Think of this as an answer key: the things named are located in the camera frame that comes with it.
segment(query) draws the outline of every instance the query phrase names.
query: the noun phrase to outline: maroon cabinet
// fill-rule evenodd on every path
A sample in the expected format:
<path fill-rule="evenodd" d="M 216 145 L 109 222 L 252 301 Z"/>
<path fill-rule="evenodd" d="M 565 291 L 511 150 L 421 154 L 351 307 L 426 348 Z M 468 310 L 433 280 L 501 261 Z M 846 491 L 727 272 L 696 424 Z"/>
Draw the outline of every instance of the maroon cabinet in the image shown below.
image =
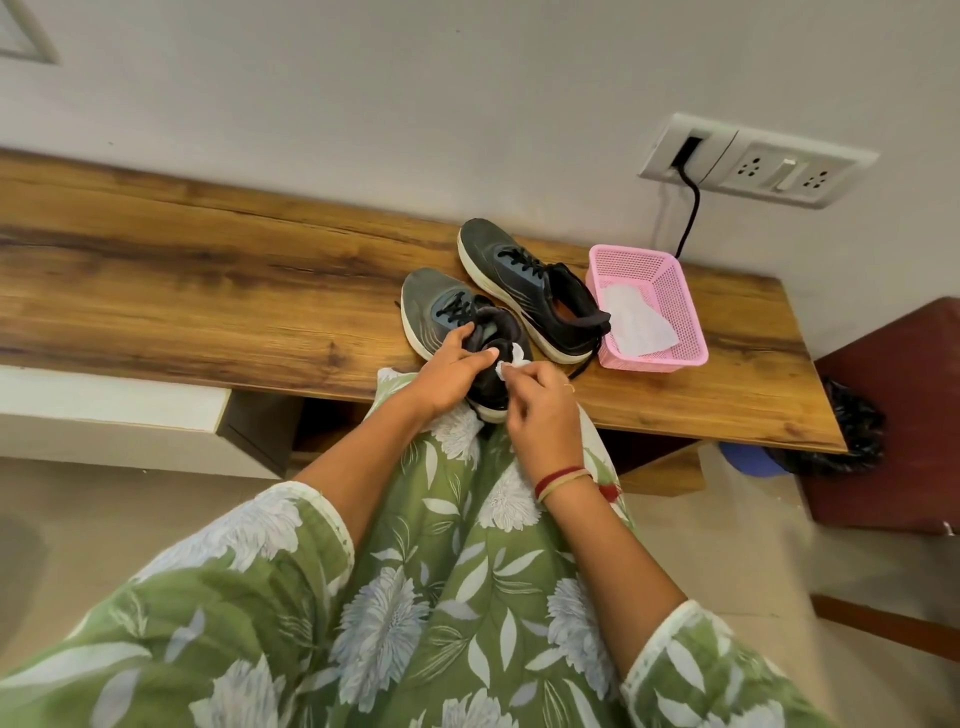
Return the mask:
<path fill-rule="evenodd" d="M 960 299 L 929 303 L 817 369 L 872 400 L 887 433 L 876 470 L 801 478 L 813 520 L 960 534 Z"/>

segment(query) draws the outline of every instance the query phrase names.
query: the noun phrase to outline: wooden tabletop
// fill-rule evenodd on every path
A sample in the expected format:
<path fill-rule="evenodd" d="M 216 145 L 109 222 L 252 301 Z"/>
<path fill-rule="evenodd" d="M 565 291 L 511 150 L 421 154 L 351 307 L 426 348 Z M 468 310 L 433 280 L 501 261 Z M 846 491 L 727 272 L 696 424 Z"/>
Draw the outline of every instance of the wooden tabletop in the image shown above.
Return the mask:
<path fill-rule="evenodd" d="M 0 363 L 371 400 L 400 285 L 457 226 L 0 151 Z M 582 275 L 588 249 L 519 238 Z M 598 426 L 842 451 L 780 282 L 684 264 L 709 362 L 577 380 Z"/>

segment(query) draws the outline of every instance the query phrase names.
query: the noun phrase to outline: shoe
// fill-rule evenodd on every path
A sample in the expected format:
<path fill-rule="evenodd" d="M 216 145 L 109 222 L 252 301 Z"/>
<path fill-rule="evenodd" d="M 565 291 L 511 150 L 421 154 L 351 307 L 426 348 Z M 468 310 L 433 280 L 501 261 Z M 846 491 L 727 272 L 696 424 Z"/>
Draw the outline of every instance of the shoe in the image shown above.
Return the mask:
<path fill-rule="evenodd" d="M 610 332 L 583 281 L 562 263 L 544 265 L 490 220 L 474 218 L 457 234 L 460 261 L 473 281 L 520 316 L 544 354 L 558 364 L 583 364 Z"/>
<path fill-rule="evenodd" d="M 464 349 L 480 352 L 494 347 L 499 355 L 474 378 L 467 400 L 484 422 L 502 423 L 507 419 L 507 387 L 496 373 L 496 364 L 513 363 L 517 348 L 523 358 L 533 358 L 530 340 L 514 314 L 495 307 L 493 301 L 473 293 L 462 281 L 433 268 L 420 268 L 403 282 L 400 318 L 407 341 L 424 359 L 433 358 L 453 329 L 474 322 Z"/>

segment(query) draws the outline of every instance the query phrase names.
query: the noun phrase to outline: beige bracelet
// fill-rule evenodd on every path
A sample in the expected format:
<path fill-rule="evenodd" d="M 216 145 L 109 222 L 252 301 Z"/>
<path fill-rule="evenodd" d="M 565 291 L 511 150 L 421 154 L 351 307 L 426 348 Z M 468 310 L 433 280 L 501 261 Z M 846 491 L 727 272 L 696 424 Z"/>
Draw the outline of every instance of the beige bracelet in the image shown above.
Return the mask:
<path fill-rule="evenodd" d="M 537 498 L 537 503 L 543 503 L 543 500 L 557 490 L 560 486 L 566 485 L 571 480 L 576 480 L 583 477 L 584 475 L 590 475 L 590 471 L 586 468 L 581 468 L 579 471 L 574 471 L 573 473 L 567 473 L 566 475 L 561 475 L 552 483 L 550 483 L 546 488 L 543 489 L 540 493 L 540 497 Z"/>

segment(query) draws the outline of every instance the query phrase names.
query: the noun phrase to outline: person's left hand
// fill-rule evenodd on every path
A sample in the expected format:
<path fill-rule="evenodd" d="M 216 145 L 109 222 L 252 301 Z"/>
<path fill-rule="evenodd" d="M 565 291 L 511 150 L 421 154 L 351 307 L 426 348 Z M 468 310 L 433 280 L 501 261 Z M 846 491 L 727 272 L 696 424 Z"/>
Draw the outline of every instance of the person's left hand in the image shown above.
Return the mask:
<path fill-rule="evenodd" d="M 463 348 L 472 332 L 473 322 L 453 329 L 417 377 L 396 394 L 421 408 L 424 425 L 453 409 L 467 396 L 473 378 L 496 361 L 497 349 L 470 353 Z"/>

